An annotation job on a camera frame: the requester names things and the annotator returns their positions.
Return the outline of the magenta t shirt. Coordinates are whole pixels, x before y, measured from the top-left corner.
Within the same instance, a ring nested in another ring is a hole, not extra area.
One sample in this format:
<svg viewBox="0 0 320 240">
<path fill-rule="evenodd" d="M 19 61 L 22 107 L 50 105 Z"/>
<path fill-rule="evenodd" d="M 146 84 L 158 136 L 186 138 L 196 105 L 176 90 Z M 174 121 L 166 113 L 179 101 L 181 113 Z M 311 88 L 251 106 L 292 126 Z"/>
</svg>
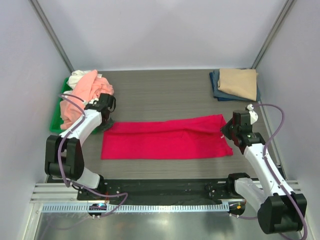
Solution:
<svg viewBox="0 0 320 240">
<path fill-rule="evenodd" d="M 223 115 L 116 122 L 104 132 L 102 160 L 191 160 L 232 156 L 221 133 Z"/>
</svg>

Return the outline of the green plastic bin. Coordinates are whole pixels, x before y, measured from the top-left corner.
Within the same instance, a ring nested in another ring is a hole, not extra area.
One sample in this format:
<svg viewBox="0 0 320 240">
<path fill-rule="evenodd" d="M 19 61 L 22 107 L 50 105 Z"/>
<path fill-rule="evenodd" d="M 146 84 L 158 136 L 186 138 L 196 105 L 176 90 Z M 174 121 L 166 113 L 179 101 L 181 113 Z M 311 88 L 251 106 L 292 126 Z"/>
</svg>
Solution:
<svg viewBox="0 0 320 240">
<path fill-rule="evenodd" d="M 64 79 L 64 82 L 62 84 L 62 88 L 60 91 L 60 94 L 63 94 L 65 91 L 72 91 L 72 88 L 68 85 L 69 77 Z M 64 99 L 61 97 L 58 97 L 58 100 L 55 105 L 55 109 L 53 112 L 53 117 L 50 122 L 49 130 L 52 133 L 60 134 L 64 131 L 64 129 L 61 129 L 61 125 L 65 123 L 65 121 L 61 117 L 61 101 Z"/>
</svg>

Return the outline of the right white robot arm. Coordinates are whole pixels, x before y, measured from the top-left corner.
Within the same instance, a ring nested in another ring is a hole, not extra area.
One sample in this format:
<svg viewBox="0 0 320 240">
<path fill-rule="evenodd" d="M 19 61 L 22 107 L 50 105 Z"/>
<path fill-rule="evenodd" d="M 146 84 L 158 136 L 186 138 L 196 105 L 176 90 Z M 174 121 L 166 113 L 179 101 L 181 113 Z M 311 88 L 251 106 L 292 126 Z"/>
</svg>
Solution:
<svg viewBox="0 0 320 240">
<path fill-rule="evenodd" d="M 231 198 L 243 197 L 254 208 L 265 234 L 303 231 L 302 238 L 306 239 L 307 199 L 286 182 L 269 155 L 267 142 L 260 133 L 253 132 L 257 119 L 252 107 L 236 110 L 221 132 L 249 161 L 261 186 L 246 173 L 232 173 L 227 178 L 225 192 Z"/>
</svg>

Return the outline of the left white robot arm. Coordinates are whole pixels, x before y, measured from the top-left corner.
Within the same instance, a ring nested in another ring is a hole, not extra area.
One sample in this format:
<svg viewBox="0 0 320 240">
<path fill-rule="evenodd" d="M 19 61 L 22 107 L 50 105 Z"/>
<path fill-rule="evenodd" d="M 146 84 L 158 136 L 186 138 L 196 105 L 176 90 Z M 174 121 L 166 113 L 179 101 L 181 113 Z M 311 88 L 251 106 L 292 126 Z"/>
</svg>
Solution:
<svg viewBox="0 0 320 240">
<path fill-rule="evenodd" d="M 102 93 L 98 100 L 87 102 L 72 94 L 60 98 L 80 110 L 80 117 L 59 135 L 46 140 L 44 171 L 48 176 L 60 178 L 67 187 L 77 186 L 88 191 L 95 200 L 106 194 L 104 178 L 85 167 L 82 145 L 95 129 L 105 131 L 114 124 L 110 114 L 116 109 L 116 98 Z"/>
</svg>

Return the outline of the salmon pink t shirt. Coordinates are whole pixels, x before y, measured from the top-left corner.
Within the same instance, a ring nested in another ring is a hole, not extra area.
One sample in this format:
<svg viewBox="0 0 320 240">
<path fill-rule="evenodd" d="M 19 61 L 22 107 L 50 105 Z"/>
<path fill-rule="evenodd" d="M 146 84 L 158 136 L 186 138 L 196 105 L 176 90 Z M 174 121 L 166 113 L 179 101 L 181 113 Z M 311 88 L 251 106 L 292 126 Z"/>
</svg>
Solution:
<svg viewBox="0 0 320 240">
<path fill-rule="evenodd" d="M 67 98 L 82 109 L 85 107 L 84 102 L 98 100 L 101 94 L 111 96 L 114 94 L 113 86 L 96 69 L 72 72 L 67 85 L 71 87 L 71 90 L 64 92 Z M 62 100 L 59 105 L 62 119 L 60 128 L 66 130 L 81 117 L 82 113 L 79 108 L 66 100 Z"/>
</svg>

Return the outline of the folded blue t shirt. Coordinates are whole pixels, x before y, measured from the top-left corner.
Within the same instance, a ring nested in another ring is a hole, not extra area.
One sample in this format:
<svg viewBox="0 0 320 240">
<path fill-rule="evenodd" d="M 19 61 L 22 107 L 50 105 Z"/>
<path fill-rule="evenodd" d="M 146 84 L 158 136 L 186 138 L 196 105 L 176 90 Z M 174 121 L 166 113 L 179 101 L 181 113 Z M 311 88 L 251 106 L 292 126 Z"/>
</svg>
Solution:
<svg viewBox="0 0 320 240">
<path fill-rule="evenodd" d="M 220 69 L 215 69 L 212 72 L 209 73 L 211 85 L 212 85 L 212 92 L 213 96 L 218 99 L 219 101 L 253 101 L 249 100 L 246 98 L 238 97 L 235 95 L 231 95 L 228 93 L 224 93 L 218 89 L 218 80 L 219 80 L 219 70 Z M 257 83 L 257 98 L 253 102 L 258 102 L 261 100 L 261 94 L 260 90 L 258 88 L 258 83 Z"/>
</svg>

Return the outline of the white t shirt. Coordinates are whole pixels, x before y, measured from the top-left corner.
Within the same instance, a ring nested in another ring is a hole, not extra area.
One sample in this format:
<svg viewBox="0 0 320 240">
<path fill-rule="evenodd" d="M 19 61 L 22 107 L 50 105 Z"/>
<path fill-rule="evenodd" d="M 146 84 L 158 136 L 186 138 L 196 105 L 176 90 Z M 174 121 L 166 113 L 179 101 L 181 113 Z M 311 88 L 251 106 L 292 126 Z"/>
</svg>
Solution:
<svg viewBox="0 0 320 240">
<path fill-rule="evenodd" d="M 71 73 L 67 84 L 72 91 L 65 91 L 63 94 L 71 94 L 87 100 L 97 97 L 100 93 L 109 92 L 106 79 L 97 70 L 76 70 Z"/>
</svg>

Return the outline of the folded beige t shirt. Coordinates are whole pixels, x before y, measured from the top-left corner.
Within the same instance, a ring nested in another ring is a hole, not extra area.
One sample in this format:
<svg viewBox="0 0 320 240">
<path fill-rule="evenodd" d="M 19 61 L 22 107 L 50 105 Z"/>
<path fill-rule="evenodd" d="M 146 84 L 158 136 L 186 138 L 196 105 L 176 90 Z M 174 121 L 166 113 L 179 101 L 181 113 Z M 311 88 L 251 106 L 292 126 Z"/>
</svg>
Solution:
<svg viewBox="0 0 320 240">
<path fill-rule="evenodd" d="M 257 76 L 255 69 L 220 68 L 218 89 L 226 94 L 256 101 Z"/>
</svg>

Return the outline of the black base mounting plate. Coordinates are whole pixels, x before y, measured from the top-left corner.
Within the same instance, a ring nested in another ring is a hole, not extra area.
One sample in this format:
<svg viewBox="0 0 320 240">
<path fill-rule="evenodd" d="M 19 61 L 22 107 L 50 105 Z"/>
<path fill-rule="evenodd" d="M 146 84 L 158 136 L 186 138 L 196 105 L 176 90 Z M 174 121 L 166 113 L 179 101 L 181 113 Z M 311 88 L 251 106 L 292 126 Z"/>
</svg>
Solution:
<svg viewBox="0 0 320 240">
<path fill-rule="evenodd" d="M 218 205 L 243 197 L 227 178 L 203 179 L 109 179 L 103 194 L 128 193 L 125 205 L 195 206 Z"/>
</svg>

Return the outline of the left aluminium frame post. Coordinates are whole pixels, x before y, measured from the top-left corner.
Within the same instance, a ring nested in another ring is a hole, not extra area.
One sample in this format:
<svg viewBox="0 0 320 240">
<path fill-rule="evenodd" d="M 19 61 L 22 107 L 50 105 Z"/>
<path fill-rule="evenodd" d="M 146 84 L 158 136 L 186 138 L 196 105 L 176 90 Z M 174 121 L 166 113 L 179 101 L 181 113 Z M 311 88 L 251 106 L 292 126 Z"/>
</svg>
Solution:
<svg viewBox="0 0 320 240">
<path fill-rule="evenodd" d="M 67 56 L 58 36 L 56 35 L 50 21 L 48 20 L 43 8 L 41 7 L 38 0 L 29 0 L 30 5 L 32 6 L 34 12 L 36 13 L 37 17 L 39 18 L 42 26 L 44 27 L 46 33 L 48 34 L 51 42 L 53 43 L 55 49 L 57 50 L 59 56 L 61 57 L 62 61 L 64 62 L 65 66 L 69 70 L 69 72 L 73 72 L 75 69 Z"/>
</svg>

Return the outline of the aluminium frame post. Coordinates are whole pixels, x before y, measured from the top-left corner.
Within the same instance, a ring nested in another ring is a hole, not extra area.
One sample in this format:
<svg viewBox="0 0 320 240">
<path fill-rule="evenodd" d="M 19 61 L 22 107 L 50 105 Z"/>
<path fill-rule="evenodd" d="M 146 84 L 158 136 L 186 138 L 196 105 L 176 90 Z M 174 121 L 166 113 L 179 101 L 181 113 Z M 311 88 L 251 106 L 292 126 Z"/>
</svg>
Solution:
<svg viewBox="0 0 320 240">
<path fill-rule="evenodd" d="M 273 23 L 270 31 L 268 32 L 267 37 L 264 40 L 255 60 L 253 61 L 251 69 L 256 69 L 259 66 L 263 57 L 265 56 L 268 49 L 272 45 L 272 42 L 276 38 L 278 32 L 280 31 L 282 25 L 284 24 L 286 18 L 290 14 L 290 12 L 293 9 L 296 2 L 297 2 L 297 0 L 286 0 L 285 1 L 282 9 L 280 10 L 277 18 L 275 19 L 275 22 Z"/>
<path fill-rule="evenodd" d="M 34 12 L 36 13 L 37 17 L 39 18 L 42 26 L 44 27 L 46 33 L 48 34 L 51 42 L 53 43 L 55 49 L 57 50 L 59 56 L 61 57 L 62 61 L 64 62 L 65 66 L 69 70 L 69 72 L 73 72 L 75 69 L 67 56 L 58 36 L 56 35 L 50 21 L 48 20 L 43 8 L 41 7 L 38 0 L 29 0 L 30 5 L 32 6 Z"/>
</svg>

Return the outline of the right aluminium frame post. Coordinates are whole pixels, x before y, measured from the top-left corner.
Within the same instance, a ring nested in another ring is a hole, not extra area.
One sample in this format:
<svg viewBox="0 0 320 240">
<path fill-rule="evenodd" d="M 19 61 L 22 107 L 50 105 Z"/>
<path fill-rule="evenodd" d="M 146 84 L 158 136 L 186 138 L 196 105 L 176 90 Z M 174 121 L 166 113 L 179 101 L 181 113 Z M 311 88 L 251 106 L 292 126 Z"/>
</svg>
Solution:
<svg viewBox="0 0 320 240">
<path fill-rule="evenodd" d="M 282 25 L 284 24 L 286 18 L 290 14 L 290 12 L 293 9 L 296 2 L 297 2 L 297 0 L 286 0 L 285 1 L 282 9 L 280 10 L 277 18 L 275 19 L 275 22 L 273 23 L 270 31 L 268 32 L 267 37 L 264 40 L 255 60 L 253 61 L 251 69 L 256 69 L 259 66 L 263 57 L 265 56 L 268 49 L 272 45 L 272 42 L 276 38 L 278 32 L 280 31 Z"/>
</svg>

